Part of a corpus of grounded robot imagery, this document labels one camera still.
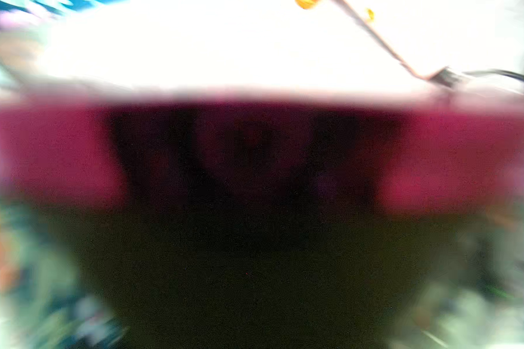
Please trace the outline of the dark grey hair dryer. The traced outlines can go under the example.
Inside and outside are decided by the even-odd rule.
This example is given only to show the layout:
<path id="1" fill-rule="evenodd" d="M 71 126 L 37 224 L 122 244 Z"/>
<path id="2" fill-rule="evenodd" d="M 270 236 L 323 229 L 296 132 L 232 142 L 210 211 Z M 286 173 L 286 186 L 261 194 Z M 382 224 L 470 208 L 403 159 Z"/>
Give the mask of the dark grey hair dryer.
<path id="1" fill-rule="evenodd" d="M 0 328 L 19 348 L 386 348 L 492 286 L 524 103 L 0 106 Z"/>

